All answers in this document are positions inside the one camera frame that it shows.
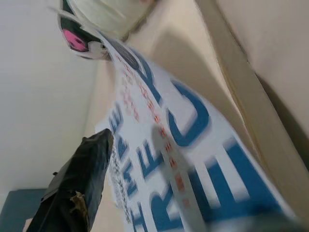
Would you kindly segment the beige sheeted bed mattress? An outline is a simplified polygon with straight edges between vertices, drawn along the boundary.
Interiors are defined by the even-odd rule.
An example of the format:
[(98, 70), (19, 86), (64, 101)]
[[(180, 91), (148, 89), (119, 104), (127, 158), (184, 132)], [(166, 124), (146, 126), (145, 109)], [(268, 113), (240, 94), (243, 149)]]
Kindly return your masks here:
[[(309, 229), (309, 0), (162, 1), (127, 47), (211, 103)], [(88, 132), (115, 101), (100, 61)], [(94, 232), (125, 232), (108, 181)]]

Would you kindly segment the cream cartoon print quilt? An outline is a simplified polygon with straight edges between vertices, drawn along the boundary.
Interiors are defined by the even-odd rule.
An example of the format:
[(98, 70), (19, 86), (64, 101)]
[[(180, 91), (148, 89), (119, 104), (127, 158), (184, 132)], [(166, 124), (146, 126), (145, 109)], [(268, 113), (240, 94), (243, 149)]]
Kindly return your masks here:
[(104, 34), (127, 41), (147, 21), (159, 0), (59, 0), (50, 7), (57, 13), (61, 33), (69, 49), (85, 59), (109, 60), (99, 38)]

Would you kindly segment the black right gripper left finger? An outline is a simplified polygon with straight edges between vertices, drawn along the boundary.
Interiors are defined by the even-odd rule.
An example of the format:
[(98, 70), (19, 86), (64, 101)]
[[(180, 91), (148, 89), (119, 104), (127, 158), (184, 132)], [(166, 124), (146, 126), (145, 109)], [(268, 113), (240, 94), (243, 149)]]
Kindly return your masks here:
[(26, 232), (90, 232), (102, 199), (113, 134), (104, 129), (84, 137), (41, 198)]

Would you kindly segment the white book blue letters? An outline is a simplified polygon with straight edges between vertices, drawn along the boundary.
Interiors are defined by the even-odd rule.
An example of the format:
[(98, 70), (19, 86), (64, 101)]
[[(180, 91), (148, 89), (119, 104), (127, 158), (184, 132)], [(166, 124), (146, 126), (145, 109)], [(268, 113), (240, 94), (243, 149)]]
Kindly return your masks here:
[(101, 33), (115, 101), (95, 129), (114, 136), (109, 166), (125, 232), (210, 232), (225, 220), (296, 215), (222, 114), (141, 54)]

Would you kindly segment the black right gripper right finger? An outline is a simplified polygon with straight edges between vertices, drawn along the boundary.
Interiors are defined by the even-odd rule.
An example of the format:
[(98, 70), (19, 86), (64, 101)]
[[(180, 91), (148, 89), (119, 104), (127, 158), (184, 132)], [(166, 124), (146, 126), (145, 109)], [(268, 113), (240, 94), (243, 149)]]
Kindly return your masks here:
[(210, 232), (309, 232), (309, 229), (284, 215), (271, 214), (213, 223)]

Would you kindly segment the teal fabric bed frame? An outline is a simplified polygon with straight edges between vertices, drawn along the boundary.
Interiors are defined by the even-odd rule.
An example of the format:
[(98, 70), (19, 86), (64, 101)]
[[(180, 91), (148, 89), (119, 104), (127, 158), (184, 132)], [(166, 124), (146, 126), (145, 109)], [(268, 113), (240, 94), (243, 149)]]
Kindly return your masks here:
[(27, 219), (37, 212), (46, 189), (20, 189), (13, 191), (10, 200), (10, 229), (7, 232), (22, 232)]

